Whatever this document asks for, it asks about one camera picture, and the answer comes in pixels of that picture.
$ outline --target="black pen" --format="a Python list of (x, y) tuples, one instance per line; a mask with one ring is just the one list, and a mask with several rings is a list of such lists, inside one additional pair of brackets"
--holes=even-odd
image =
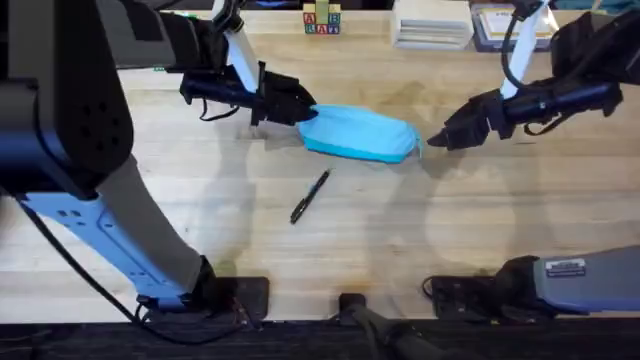
[(307, 209), (307, 206), (311, 204), (311, 201), (313, 201), (313, 198), (318, 193), (318, 190), (320, 190), (322, 185), (324, 185), (324, 182), (327, 181), (327, 178), (329, 177), (329, 175), (331, 175), (331, 169), (327, 169), (327, 171), (322, 173), (322, 176), (320, 176), (320, 179), (318, 179), (318, 181), (316, 181), (316, 183), (313, 184), (313, 187), (309, 191), (309, 195), (307, 195), (306, 198), (302, 199), (302, 201), (300, 201), (298, 206), (296, 206), (296, 208), (293, 209), (293, 212), (291, 213), (291, 225), (295, 224), (300, 219), (304, 211)]

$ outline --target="sticker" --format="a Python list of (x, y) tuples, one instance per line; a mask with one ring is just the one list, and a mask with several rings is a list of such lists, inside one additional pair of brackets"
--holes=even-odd
[(547, 277), (576, 277), (587, 274), (587, 262), (581, 258), (547, 261), (544, 267)]
[[(502, 41), (506, 34), (507, 27), (509, 26), (509, 22), (511, 21), (512, 13), (512, 8), (480, 9), (479, 19), (482, 23), (482, 30), (484, 30), (485, 37), (489, 40)], [(544, 12), (538, 18), (538, 23), (536, 24), (536, 38), (546, 40), (551, 39), (551, 36), (555, 32), (553, 30), (553, 22), (555, 22), (555, 19), (552, 19), (551, 15), (549, 15), (549, 13), (544, 10)], [(516, 40), (518, 38), (518, 33), (521, 27), (522, 23), (517, 22), (511, 36), (512, 40)]]

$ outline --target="wooden tabletop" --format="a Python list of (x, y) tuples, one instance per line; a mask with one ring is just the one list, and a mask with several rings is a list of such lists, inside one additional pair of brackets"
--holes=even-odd
[[(257, 56), (300, 78), (318, 102), (367, 106), (424, 138), (468, 97), (500, 86), (496, 54), (394, 49), (388, 12), (346, 12), (344, 34), (302, 34), (298, 12), (245, 12)], [(548, 54), (528, 79), (549, 75)], [(342, 292), (387, 316), (432, 317), (420, 293), (431, 275), (493, 273), (507, 259), (640, 244), (640, 89), (610, 118), (591, 112), (555, 132), (400, 165), (305, 150), (293, 128), (249, 130), (249, 113), (215, 123), (187, 106), (180, 77), (123, 71), (134, 154), (152, 195), (219, 275), (271, 280), (270, 319), (323, 319)], [(212, 112), (226, 111), (217, 104)], [(327, 168), (334, 172), (296, 226), (289, 215)], [(48, 222), (105, 287), (133, 308), (126, 278)], [(0, 204), (0, 322), (121, 321), (9, 200)]]

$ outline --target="black cable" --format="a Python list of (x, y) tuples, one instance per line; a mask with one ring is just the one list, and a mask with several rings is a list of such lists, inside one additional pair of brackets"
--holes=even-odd
[(562, 114), (557, 119), (553, 120), (553, 122), (551, 124), (543, 127), (540, 131), (533, 131), (533, 130), (531, 130), (531, 124), (526, 124), (524, 126), (524, 133), (529, 135), (529, 136), (544, 135), (544, 134), (550, 132), (551, 130), (557, 128), (558, 125), (560, 125), (563, 122), (569, 120), (569, 118), (571, 118), (573, 115), (575, 115), (575, 113)]
[(151, 317), (151, 312), (147, 311), (144, 316), (142, 316), (142, 319), (140, 319), (140, 321), (145, 324), (147, 321), (149, 321), (149, 318)]
[(168, 8), (178, 4), (179, 2), (182, 2), (182, 0), (171, 0), (171, 1), (167, 1), (164, 4), (158, 5), (155, 8), (153, 8), (155, 11), (162, 11), (162, 10), (167, 10)]
[(524, 84), (511, 72), (509, 67), (509, 43), (511, 42), (511, 36), (513, 35), (513, 29), (516, 27), (518, 19), (515, 16), (511, 16), (509, 26), (507, 26), (507, 32), (502, 40), (502, 48), (500, 49), (500, 64), (502, 65), (502, 72), (504, 76), (519, 90), (533, 90), (533, 91), (549, 91), (555, 88), (555, 82), (552, 85), (531, 85)]
[(431, 279), (433, 279), (433, 276), (429, 276), (428, 278), (424, 279), (421, 285), (422, 293), (427, 299), (429, 299), (429, 301), (433, 301), (433, 294), (427, 290), (427, 286), (429, 286)]
[[(47, 239), (49, 244), (51, 244), (51, 246), (53, 246), (53, 248), (58, 252), (58, 254), (60, 254), (60, 256), (62, 256), (62, 258), (67, 262), (67, 264), (69, 264), (69, 266), (71, 266), (71, 268), (78, 275), (80, 275), (80, 277), (84, 281), (86, 281), (89, 284), (89, 286), (91, 286), (95, 291), (97, 291), (100, 295), (102, 295), (102, 297), (104, 297), (108, 302), (110, 302), (111, 305), (113, 305), (116, 309), (118, 309), (118, 311), (120, 311), (122, 313), (122, 315), (124, 315), (124, 317), (126, 317), (129, 321), (131, 321), (131, 323), (137, 325), (140, 329), (142, 329), (142, 330), (146, 331), (147, 333), (157, 337), (158, 339), (161, 339), (161, 340), (164, 340), (164, 341), (170, 342), (172, 344), (176, 344), (176, 345), (198, 346), (198, 345), (205, 345), (205, 344), (209, 344), (209, 343), (218, 341), (218, 340), (220, 340), (222, 338), (225, 338), (225, 337), (227, 337), (229, 335), (232, 335), (232, 334), (240, 331), (244, 327), (244, 326), (234, 326), (234, 327), (231, 327), (231, 328), (223, 331), (220, 334), (216, 334), (213, 337), (210, 337), (210, 338), (207, 338), (207, 339), (202, 339), (202, 340), (197, 340), (197, 341), (187, 341), (187, 340), (181, 340), (181, 339), (174, 339), (174, 338), (172, 338), (170, 336), (164, 335), (164, 334), (162, 334), (162, 333), (150, 328), (149, 326), (145, 325), (139, 318), (137, 318), (136, 316), (131, 314), (131, 312), (129, 312), (129, 310), (124, 305), (122, 305), (122, 303), (120, 301), (118, 301), (118, 299), (116, 299), (104, 287), (102, 287), (102, 285), (100, 285), (100, 283), (98, 283), (82, 267), (82, 265), (80, 265), (76, 261), (76, 259), (73, 258), (73, 256), (67, 251), (67, 249), (65, 249), (65, 247), (60, 243), (60, 241), (55, 237), (55, 235), (53, 235), (53, 233), (51, 233), (51, 230), (49, 230), (47, 225), (42, 221), (42, 219), (40, 219), (38, 214), (36, 214), (33, 210), (31, 210), (27, 206), (23, 205), (22, 203), (20, 203), (20, 207), (25, 212), (27, 217), (29, 217), (31, 222), (33, 222), (35, 227), (40, 231), (40, 233)], [(136, 309), (136, 314), (138, 316), (140, 315), (140, 309)]]
[(376, 335), (373, 332), (373, 324), (371, 321), (365, 321), (361, 324), (364, 328), (364, 332), (367, 336), (367, 341), (369, 342), (369, 349), (371, 350), (371, 359), (378, 360), (380, 359), (380, 348), (378, 346), (378, 341), (376, 340)]
[(142, 309), (142, 304), (138, 303), (138, 306), (136, 306), (136, 311), (133, 313), (133, 316), (135, 316), (136, 320), (141, 321), (140, 320), (140, 310)]
[(220, 114), (220, 115), (216, 115), (216, 116), (205, 118), (205, 115), (207, 115), (207, 112), (209, 112), (209, 106), (207, 105), (207, 100), (206, 99), (202, 99), (202, 115), (200, 115), (200, 120), (209, 122), (209, 121), (216, 121), (216, 120), (220, 120), (220, 119), (225, 119), (225, 118), (228, 118), (229, 116), (237, 113), (238, 110), (240, 110), (240, 106), (236, 106), (236, 107), (234, 107), (230, 111), (227, 111), (224, 114)]

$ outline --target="blue cloth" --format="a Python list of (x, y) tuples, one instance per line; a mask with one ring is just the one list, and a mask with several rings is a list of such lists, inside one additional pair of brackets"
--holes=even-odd
[(361, 160), (399, 163), (422, 140), (409, 123), (371, 110), (342, 105), (315, 105), (318, 116), (297, 124), (312, 151)]

